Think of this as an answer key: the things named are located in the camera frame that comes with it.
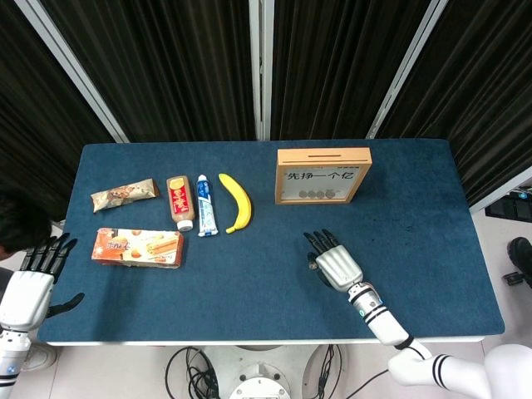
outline red label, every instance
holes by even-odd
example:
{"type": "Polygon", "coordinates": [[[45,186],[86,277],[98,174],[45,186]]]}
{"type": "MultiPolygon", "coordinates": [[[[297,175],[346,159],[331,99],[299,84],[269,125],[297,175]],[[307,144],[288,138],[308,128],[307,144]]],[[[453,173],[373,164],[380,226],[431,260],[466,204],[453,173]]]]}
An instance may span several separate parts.
{"type": "Polygon", "coordinates": [[[189,211],[189,200],[186,198],[185,186],[177,190],[170,189],[170,194],[172,195],[172,207],[175,214],[189,211]]]}

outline bottle cap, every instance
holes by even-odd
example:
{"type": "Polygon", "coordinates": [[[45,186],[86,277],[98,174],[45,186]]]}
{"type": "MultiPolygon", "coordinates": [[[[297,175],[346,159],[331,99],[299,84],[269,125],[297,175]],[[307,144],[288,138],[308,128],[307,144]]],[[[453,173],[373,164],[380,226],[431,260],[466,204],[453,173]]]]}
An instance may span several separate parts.
{"type": "Polygon", "coordinates": [[[177,229],[179,231],[189,231],[192,230],[192,220],[181,220],[177,222],[177,229]]]}

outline curtain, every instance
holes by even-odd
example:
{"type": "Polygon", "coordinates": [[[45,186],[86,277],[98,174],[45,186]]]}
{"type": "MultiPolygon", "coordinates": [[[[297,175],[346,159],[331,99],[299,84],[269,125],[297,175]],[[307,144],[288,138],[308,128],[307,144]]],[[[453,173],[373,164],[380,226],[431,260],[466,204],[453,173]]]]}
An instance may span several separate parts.
{"type": "Polygon", "coordinates": [[[248,0],[42,0],[131,141],[254,140],[248,0]]]}
{"type": "Polygon", "coordinates": [[[276,1],[272,139],[364,138],[428,4],[276,1]]]}
{"type": "Polygon", "coordinates": [[[83,146],[112,139],[13,1],[0,46],[0,184],[64,219],[83,146]]]}
{"type": "Polygon", "coordinates": [[[470,204],[532,166],[530,15],[450,1],[377,134],[447,139],[470,204]]]}

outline white robotic arm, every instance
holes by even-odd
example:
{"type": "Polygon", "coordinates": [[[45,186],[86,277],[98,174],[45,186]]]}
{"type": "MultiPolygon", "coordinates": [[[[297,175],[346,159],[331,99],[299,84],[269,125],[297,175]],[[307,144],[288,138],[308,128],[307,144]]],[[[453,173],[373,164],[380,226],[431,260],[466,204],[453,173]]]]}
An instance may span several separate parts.
{"type": "Polygon", "coordinates": [[[45,318],[74,308],[84,297],[77,294],[71,301],[49,307],[54,284],[65,265],[73,239],[65,244],[68,234],[51,237],[30,249],[15,272],[0,304],[0,399],[8,399],[31,342],[27,333],[38,328],[45,318]]]}
{"type": "Polygon", "coordinates": [[[448,355],[432,356],[393,317],[375,288],[362,281],[361,268],[330,232],[305,233],[305,237],[318,252],[318,256],[308,254],[311,268],[319,268],[324,283],[348,292],[349,302],[377,339],[400,351],[388,362],[397,382],[441,387],[475,399],[532,397],[532,349],[503,345],[485,356],[484,365],[448,355]]]}

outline cable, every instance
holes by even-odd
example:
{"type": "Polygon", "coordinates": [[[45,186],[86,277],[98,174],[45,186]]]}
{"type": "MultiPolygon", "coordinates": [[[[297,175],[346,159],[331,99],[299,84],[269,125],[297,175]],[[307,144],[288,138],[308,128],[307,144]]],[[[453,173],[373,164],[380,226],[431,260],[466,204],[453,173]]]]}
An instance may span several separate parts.
{"type": "Polygon", "coordinates": [[[350,399],[351,397],[354,397],[357,393],[359,393],[367,384],[369,384],[371,381],[373,381],[375,378],[380,377],[382,374],[386,374],[388,372],[388,369],[384,370],[383,372],[379,372],[378,374],[375,374],[373,377],[371,377],[369,380],[364,382],[360,388],[358,388],[355,392],[353,392],[351,395],[346,397],[346,399],[350,399]]]}
{"type": "Polygon", "coordinates": [[[329,373],[331,371],[331,365],[333,363],[333,359],[335,355],[334,347],[336,347],[336,349],[338,350],[338,355],[340,356],[340,368],[338,370],[336,382],[334,383],[334,388],[332,389],[331,394],[329,395],[329,399],[333,397],[333,394],[336,391],[336,388],[340,381],[340,376],[342,375],[342,366],[343,366],[342,351],[340,351],[340,347],[338,345],[328,345],[327,351],[325,352],[325,357],[323,358],[322,369],[319,374],[318,393],[314,395],[313,397],[311,397],[310,399],[325,399],[325,386],[327,385],[329,373]]]}
{"type": "Polygon", "coordinates": [[[165,370],[165,387],[166,393],[171,399],[175,399],[170,391],[170,386],[168,385],[168,374],[170,372],[170,366],[174,359],[180,355],[180,353],[186,351],[186,373],[187,379],[189,380],[189,397],[190,399],[219,399],[219,390],[218,390],[218,379],[216,378],[216,373],[214,372],[213,366],[210,363],[209,358],[204,354],[201,349],[197,347],[182,347],[179,351],[174,353],[168,364],[166,365],[165,370]],[[192,358],[190,354],[192,351],[195,351],[192,358]],[[200,355],[207,367],[207,370],[202,371],[197,366],[192,366],[192,362],[196,357],[200,355]]]}

